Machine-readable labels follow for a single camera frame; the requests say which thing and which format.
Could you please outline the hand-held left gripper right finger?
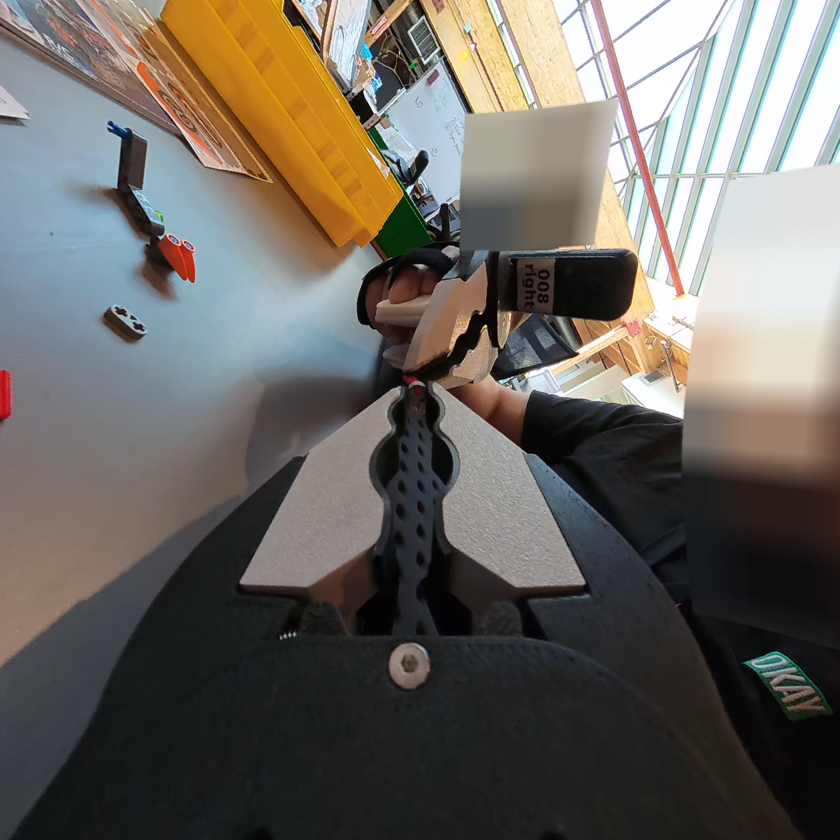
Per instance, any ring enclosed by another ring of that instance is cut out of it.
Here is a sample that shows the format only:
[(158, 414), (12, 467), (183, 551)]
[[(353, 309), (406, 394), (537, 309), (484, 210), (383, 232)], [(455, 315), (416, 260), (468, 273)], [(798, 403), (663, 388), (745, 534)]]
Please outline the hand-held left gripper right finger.
[(497, 602), (585, 593), (585, 578), (525, 453), (437, 384), (437, 431), (454, 454), (442, 499), (448, 590), (477, 630)]

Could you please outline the person's right forearm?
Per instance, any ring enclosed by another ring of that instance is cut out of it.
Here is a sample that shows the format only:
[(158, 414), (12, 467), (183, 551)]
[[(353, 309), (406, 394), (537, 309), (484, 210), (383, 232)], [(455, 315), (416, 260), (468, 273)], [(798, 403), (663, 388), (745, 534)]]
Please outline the person's right forearm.
[(530, 394), (514, 391), (491, 376), (454, 387), (449, 393), (515, 445), (522, 445), (522, 430)]

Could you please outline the yellow plastic bin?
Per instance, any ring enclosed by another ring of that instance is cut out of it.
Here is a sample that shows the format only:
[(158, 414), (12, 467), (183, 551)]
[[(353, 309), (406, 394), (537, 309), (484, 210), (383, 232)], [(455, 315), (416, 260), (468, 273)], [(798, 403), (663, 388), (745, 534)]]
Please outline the yellow plastic bin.
[(369, 244), (403, 190), (281, 2), (170, 1), (161, 19), (333, 243)]

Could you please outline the green plastic bin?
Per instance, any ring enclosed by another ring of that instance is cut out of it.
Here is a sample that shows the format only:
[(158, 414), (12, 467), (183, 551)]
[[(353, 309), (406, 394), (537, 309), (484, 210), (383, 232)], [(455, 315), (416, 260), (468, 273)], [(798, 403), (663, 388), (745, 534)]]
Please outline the green plastic bin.
[(395, 205), (372, 243), (383, 260), (400, 256), (408, 250), (425, 247), (434, 242), (427, 231), (424, 218), (408, 195), (404, 184), (394, 174), (388, 161), (385, 161), (385, 170), (400, 187), (402, 195), (400, 202)]

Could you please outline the person's right hand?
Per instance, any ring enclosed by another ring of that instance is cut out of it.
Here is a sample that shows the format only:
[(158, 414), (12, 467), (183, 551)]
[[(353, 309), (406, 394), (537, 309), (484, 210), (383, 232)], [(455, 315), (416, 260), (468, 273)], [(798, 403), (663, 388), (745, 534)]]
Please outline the person's right hand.
[(424, 263), (422, 260), (406, 264), (404, 268), (395, 274), (394, 269), (389, 268), (383, 276), (372, 280), (366, 288), (364, 297), (364, 309), (366, 317), (373, 329), (375, 329), (388, 342), (389, 346), (399, 346), (410, 343), (413, 337), (413, 328), (403, 325), (395, 325), (381, 322), (376, 315), (378, 304), (388, 300), (392, 304), (412, 301), (415, 298), (429, 296), (439, 281), (449, 272), (445, 268), (439, 272), (434, 266)]

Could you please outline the dark grey bent beam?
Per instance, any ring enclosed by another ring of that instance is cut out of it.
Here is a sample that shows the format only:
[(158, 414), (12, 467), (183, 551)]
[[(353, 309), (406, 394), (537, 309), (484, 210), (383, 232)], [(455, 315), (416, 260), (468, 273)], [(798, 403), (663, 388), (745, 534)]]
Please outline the dark grey bent beam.
[(142, 135), (132, 132), (130, 142), (120, 140), (118, 193), (140, 231), (162, 238), (165, 226), (156, 219), (155, 209), (143, 189), (148, 142)]

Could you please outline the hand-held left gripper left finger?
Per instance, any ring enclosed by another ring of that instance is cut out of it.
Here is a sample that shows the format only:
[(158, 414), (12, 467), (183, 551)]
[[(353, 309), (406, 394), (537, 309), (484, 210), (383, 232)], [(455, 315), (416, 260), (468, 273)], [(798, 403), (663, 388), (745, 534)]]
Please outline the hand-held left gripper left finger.
[(402, 396), (391, 389), (314, 446), (239, 581), (245, 592), (329, 602), (355, 629), (376, 592), (370, 555), (385, 515), (371, 460)]

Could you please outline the orange grey sticker sheet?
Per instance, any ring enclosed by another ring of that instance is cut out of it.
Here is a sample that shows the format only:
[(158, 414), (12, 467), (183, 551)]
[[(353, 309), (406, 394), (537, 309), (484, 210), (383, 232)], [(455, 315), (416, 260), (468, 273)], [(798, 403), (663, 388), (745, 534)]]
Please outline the orange grey sticker sheet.
[(229, 142), (227, 135), (201, 110), (154, 49), (141, 40), (136, 51), (136, 74), (173, 120), (203, 166), (273, 183), (270, 174), (249, 151), (238, 150), (236, 144)]

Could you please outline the small blue manual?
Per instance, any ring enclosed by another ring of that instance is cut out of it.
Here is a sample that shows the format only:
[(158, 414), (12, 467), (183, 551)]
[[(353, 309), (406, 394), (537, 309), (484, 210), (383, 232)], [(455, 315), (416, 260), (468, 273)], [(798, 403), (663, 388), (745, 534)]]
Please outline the small blue manual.
[(78, 3), (2, 1), (1, 27), (6, 37), (42, 60), (175, 137), (180, 135), (172, 118)]

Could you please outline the black perforated panel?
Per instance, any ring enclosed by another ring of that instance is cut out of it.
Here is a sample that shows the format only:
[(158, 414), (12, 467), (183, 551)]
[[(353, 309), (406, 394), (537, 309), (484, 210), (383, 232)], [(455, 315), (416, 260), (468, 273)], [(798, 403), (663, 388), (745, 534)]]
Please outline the black perforated panel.
[(392, 433), (374, 452), (371, 476), (384, 503), (373, 550), (381, 625), (395, 637), (436, 637), (446, 629), (451, 549), (444, 535), (443, 500), (454, 459), (437, 434), (442, 405), (399, 388), (388, 410)]

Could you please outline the black mesh office chair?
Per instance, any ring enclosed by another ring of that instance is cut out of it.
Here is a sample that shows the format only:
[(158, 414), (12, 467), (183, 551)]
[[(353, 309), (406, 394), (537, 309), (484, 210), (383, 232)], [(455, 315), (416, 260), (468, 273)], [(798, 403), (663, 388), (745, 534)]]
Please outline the black mesh office chair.
[(498, 382), (575, 357), (583, 341), (569, 318), (531, 315), (508, 336), (491, 370)]

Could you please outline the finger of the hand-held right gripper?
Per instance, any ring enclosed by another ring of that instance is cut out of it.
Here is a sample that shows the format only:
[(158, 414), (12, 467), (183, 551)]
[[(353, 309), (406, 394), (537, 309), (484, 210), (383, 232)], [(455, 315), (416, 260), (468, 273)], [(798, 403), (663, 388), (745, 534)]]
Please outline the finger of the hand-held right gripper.
[(441, 280), (416, 327), (402, 363), (404, 375), (440, 375), (463, 361), (487, 327), (487, 268), (468, 279)]
[(498, 353), (498, 347), (490, 339), (488, 327), (483, 327), (476, 347), (467, 351), (463, 361), (453, 366), (446, 374), (436, 374), (428, 381), (437, 383), (448, 391), (462, 385), (482, 382), (490, 375)]

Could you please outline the red ceiling pipe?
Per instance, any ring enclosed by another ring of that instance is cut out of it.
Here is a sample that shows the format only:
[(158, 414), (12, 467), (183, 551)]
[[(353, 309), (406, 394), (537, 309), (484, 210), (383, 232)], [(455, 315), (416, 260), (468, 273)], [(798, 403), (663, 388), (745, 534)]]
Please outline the red ceiling pipe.
[(637, 129), (637, 124), (634, 117), (632, 105), (628, 97), (623, 73), (618, 62), (613, 37), (606, 20), (605, 10), (601, 1), (591, 1), (591, 5), (593, 8), (593, 14), (595, 16), (596, 26), (599, 35), (602, 39), (603, 49), (607, 64), (610, 68), (613, 84), (616, 90), (616, 95), (623, 113), (624, 121), (627, 128), (627, 134), (630, 139), (631, 145), (633, 146), (633, 151), (635, 153), (637, 170), (644, 184), (644, 191), (647, 198), (648, 208), (654, 219), (654, 225), (658, 235), (658, 240), (666, 259), (666, 264), (668, 266), (668, 274), (673, 282), (676, 296), (678, 298), (681, 298), (685, 296), (686, 291), (681, 281), (674, 250), (670, 244), (665, 220), (657, 199), (657, 195), (655, 192), (655, 181), (648, 167), (647, 157), (644, 152), (644, 147), (639, 135), (639, 131)]

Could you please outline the white whiteboard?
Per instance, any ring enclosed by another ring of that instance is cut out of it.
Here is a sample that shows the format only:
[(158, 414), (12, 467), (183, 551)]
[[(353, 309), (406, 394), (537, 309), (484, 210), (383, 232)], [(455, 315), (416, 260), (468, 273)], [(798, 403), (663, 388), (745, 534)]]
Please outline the white whiteboard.
[(425, 183), (439, 203), (459, 196), (467, 106), (440, 60), (396, 100), (388, 114), (395, 129), (429, 163)]

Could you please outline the light grey double connector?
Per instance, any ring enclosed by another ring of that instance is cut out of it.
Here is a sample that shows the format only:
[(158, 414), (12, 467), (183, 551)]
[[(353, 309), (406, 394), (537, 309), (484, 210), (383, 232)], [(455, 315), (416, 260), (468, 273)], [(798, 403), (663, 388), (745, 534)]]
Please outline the light grey double connector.
[(123, 306), (110, 306), (102, 314), (103, 322), (123, 340), (137, 342), (148, 334), (146, 325)]

